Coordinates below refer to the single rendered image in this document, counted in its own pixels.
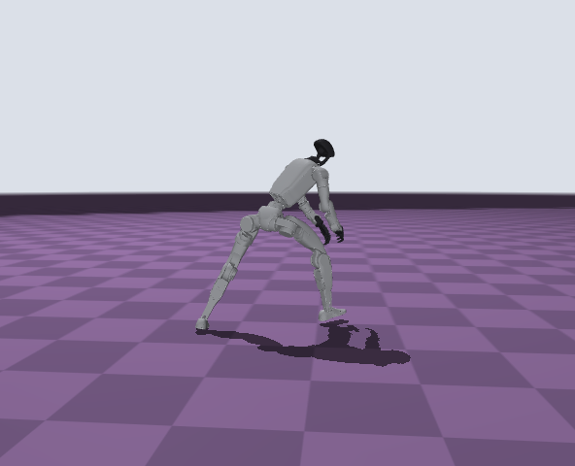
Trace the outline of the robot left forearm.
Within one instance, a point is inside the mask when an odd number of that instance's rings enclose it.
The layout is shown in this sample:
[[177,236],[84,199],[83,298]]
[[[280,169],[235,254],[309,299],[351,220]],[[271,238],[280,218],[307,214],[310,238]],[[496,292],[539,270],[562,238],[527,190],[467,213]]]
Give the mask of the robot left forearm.
[[303,203],[299,204],[298,208],[300,210],[302,210],[302,212],[304,213],[306,218],[311,220],[313,224],[315,224],[315,225],[317,224],[317,222],[315,221],[315,216],[319,216],[319,215],[317,215],[314,212],[314,210],[311,208],[311,206],[309,205],[309,202],[306,199],[306,196],[305,196],[305,201]]

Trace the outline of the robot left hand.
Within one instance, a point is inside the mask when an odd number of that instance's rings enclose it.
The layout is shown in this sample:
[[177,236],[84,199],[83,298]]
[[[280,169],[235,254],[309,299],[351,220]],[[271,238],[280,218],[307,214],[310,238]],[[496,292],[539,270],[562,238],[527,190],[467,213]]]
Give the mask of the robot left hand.
[[330,241],[330,234],[328,232],[327,227],[323,224],[323,221],[319,216],[315,216],[315,221],[317,222],[316,227],[318,227],[325,238],[325,243],[323,245],[327,245]]

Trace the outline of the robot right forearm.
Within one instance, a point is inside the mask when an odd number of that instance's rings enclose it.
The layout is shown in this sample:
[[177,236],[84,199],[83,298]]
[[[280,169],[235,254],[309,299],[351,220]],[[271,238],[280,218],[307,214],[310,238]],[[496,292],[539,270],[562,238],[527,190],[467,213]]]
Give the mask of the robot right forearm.
[[327,220],[330,229],[333,233],[335,233],[335,231],[342,231],[342,226],[338,221],[332,201],[329,201],[328,206],[330,212],[327,212],[324,217]]

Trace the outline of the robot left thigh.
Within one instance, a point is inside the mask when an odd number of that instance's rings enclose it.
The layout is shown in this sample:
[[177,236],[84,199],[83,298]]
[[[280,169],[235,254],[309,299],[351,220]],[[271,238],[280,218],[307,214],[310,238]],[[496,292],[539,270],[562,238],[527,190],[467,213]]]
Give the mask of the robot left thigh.
[[233,281],[236,273],[237,267],[244,256],[248,247],[253,243],[259,228],[254,226],[254,219],[256,215],[245,216],[240,221],[241,230],[237,233],[235,237],[235,243],[232,248],[231,254],[229,255],[226,263],[228,264],[222,279]]

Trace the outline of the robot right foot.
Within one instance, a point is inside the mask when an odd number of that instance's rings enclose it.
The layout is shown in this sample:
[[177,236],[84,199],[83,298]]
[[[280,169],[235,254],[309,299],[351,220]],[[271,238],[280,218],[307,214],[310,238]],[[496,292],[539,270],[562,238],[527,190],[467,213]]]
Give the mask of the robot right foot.
[[[329,307],[330,308],[330,307]],[[336,316],[341,316],[346,313],[345,309],[335,309],[332,307],[333,310],[327,312],[326,308],[319,312],[319,321],[325,321],[331,319]]]

